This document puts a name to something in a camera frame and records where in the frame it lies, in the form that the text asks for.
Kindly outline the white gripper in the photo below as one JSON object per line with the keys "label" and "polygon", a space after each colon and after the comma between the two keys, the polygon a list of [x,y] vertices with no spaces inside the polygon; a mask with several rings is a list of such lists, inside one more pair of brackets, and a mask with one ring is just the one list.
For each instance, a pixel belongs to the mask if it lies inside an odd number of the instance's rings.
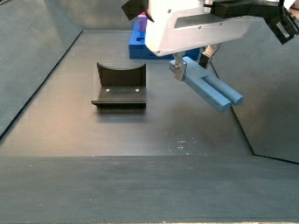
{"label": "white gripper", "polygon": [[204,0],[149,0],[150,20],[146,22],[143,43],[158,57],[173,54],[174,79],[182,81],[182,53],[205,46],[198,65],[206,68],[220,43],[242,37],[250,17],[222,19],[204,10]]}

